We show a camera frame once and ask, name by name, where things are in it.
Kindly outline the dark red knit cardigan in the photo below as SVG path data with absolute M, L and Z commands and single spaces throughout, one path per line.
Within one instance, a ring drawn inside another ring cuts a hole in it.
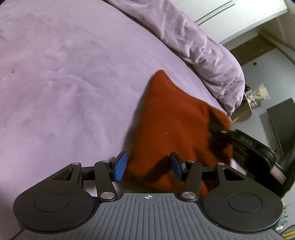
M 169 165 L 171 152 L 205 167 L 230 164 L 232 146 L 218 140 L 209 130 L 211 126 L 228 130 L 228 116 L 188 95 L 163 70 L 157 71 L 145 96 L 123 179 L 179 193 L 183 183 Z

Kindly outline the black flat panel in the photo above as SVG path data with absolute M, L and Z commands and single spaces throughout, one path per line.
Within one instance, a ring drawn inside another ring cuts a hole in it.
M 294 100 L 287 99 L 266 110 L 273 126 L 282 155 L 294 147 L 295 110 Z

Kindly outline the yellow wooden side shelf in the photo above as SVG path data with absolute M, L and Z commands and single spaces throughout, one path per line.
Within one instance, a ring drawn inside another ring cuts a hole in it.
M 230 117 L 231 124 L 248 120 L 253 114 L 253 109 L 269 99 L 271 96 L 263 83 L 254 91 L 246 85 L 242 103 Z

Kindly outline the purple bed sheet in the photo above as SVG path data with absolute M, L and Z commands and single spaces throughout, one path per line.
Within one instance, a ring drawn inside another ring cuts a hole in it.
M 1 4 L 1 239 L 20 230 L 13 202 L 30 186 L 130 149 L 156 71 L 227 114 L 189 63 L 109 2 Z

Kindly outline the brown wooden door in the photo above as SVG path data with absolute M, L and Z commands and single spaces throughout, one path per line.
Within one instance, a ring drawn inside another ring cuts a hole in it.
M 272 51 L 274 46 L 260 35 L 230 50 L 241 66 Z

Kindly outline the white wardrobe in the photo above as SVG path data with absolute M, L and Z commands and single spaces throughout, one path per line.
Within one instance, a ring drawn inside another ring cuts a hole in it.
M 172 1 L 213 40 L 224 44 L 287 13 L 285 1 Z

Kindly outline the crumpled purple duvet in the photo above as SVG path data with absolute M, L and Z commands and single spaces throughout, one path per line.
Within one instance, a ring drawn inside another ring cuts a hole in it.
M 242 103 L 244 73 L 237 59 L 171 1 L 110 1 L 189 63 L 228 115 Z

